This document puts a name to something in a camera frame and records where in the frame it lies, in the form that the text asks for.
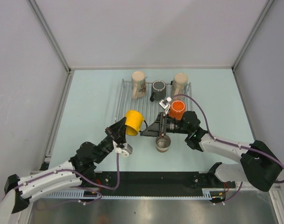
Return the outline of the stainless steel cup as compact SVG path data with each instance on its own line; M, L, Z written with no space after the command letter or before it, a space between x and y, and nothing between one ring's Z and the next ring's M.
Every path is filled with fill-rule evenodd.
M169 136L165 135L163 137L157 137L155 143L157 151L164 153L168 151L171 145L171 139Z

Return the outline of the yellow mug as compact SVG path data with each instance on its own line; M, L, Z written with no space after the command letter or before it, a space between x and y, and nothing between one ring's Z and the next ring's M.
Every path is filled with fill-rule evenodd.
M141 130L142 123L145 121L143 115L136 110L129 110L125 117L126 135L136 136Z

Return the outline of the silver wire dish rack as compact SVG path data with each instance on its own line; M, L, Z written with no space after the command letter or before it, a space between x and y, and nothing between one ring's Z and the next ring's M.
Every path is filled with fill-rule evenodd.
M120 89L118 90L118 101L115 111L114 120L118 121L129 110L136 110L141 113L148 124L152 123L158 116L159 112L165 110L159 105L158 101L150 101L151 82L146 83L146 95L141 98L132 98L131 81L122 80Z

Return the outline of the orange mug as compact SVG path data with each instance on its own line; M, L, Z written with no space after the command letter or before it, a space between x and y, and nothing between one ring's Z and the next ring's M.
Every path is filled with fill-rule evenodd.
M168 115L173 119L181 120L185 111L186 111L185 103L181 100L174 100L170 105Z

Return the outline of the dark green mug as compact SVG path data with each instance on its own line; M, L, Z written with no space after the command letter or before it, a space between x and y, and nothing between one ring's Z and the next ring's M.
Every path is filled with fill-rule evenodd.
M166 97L167 86L166 83L162 80L156 80L152 83L151 86L151 96L150 101L160 101Z

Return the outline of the beige decorated mug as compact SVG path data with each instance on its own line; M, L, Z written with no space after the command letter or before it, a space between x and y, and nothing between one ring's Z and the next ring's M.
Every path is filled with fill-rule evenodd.
M142 71L135 71L131 76L132 99L146 95L146 76Z

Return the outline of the beige plain mug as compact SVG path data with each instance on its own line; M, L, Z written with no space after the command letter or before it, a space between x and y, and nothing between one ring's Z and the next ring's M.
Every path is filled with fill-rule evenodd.
M188 76L185 73L177 73L172 81L170 96L174 98L178 94L186 94Z

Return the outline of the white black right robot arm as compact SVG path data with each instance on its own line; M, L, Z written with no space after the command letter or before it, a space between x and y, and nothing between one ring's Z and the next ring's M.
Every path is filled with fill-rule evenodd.
M258 190L267 192L283 170L276 156L262 141L235 143L214 137L200 127L200 120L194 111L184 112L181 120L160 112L140 135L163 137L167 133L187 134L185 142L189 148L235 161L235 164L217 162L211 167L208 182L213 187L219 187L224 182L249 182Z

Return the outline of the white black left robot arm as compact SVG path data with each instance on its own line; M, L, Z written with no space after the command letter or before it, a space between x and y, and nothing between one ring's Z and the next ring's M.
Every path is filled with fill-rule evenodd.
M14 195L11 213L26 209L31 202L54 191L68 187L92 186L96 181L95 169L112 151L118 152L126 143L126 118L105 129L106 137L95 145L81 144L76 154L64 163L35 175L19 177L13 174L7 178L5 194Z

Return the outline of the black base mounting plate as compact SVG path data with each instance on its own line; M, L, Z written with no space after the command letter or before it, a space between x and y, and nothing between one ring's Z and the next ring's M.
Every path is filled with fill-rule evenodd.
M117 189L116 171L97 172L93 182L101 183L104 196L184 197L202 196L203 189L223 189L225 184L212 174L199 172L120 172Z

